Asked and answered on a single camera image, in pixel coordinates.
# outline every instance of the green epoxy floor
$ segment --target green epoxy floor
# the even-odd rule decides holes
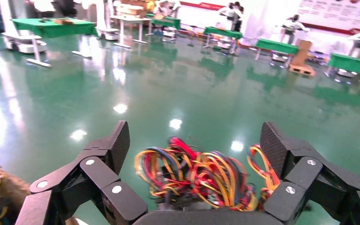
[[[248,181],[261,187],[246,155],[248,146],[259,141],[262,123],[270,120],[360,175],[359,85],[331,80],[323,68],[314,79],[297,77],[270,66],[268,57],[255,61],[252,51],[242,50],[236,58],[211,50],[202,54],[201,46],[190,47],[187,39],[163,45],[152,37],[150,45],[129,43],[131,51],[92,40],[93,60],[70,53],[78,46],[85,49],[86,40],[47,40],[52,69],[0,51],[0,165],[27,182],[75,159],[118,120],[129,122],[131,134],[120,176],[150,210],[154,204],[135,174],[133,158],[146,147],[165,147],[170,135],[238,158],[251,174]],[[119,104],[127,105],[124,113],[113,109]],[[181,120],[179,129],[169,126],[174,119]],[[78,141],[71,138],[77,130],[84,131]],[[242,143],[243,151],[231,150],[233,142]],[[90,202],[76,215],[90,225],[107,224]],[[314,204],[298,224],[337,223]]]

